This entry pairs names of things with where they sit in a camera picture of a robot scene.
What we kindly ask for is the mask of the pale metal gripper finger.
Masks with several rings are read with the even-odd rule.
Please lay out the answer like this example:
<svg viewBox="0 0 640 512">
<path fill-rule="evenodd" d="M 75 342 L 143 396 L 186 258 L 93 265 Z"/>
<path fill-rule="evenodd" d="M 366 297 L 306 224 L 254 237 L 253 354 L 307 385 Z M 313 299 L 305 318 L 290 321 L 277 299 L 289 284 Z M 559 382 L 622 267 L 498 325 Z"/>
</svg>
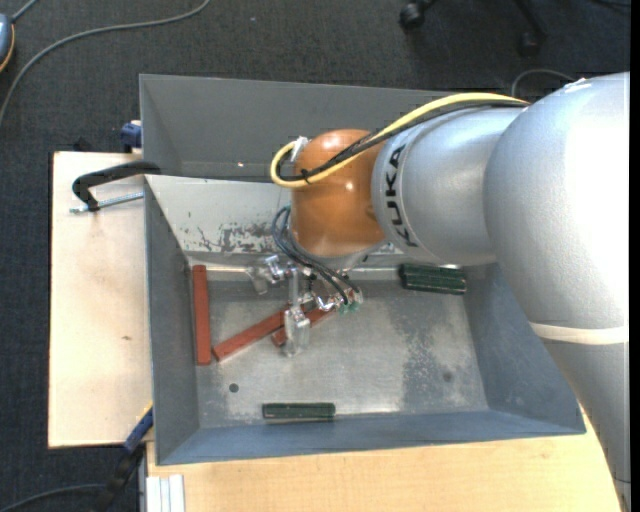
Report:
<svg viewBox="0 0 640 512">
<path fill-rule="evenodd" d="M 282 268 L 277 255 L 260 259 L 247 268 L 247 273 L 257 294 L 265 294 L 282 279 Z"/>
<path fill-rule="evenodd" d="M 304 351 L 310 339 L 311 322 L 300 308 L 290 308 L 284 314 L 285 342 L 282 351 L 293 357 Z"/>
</svg>

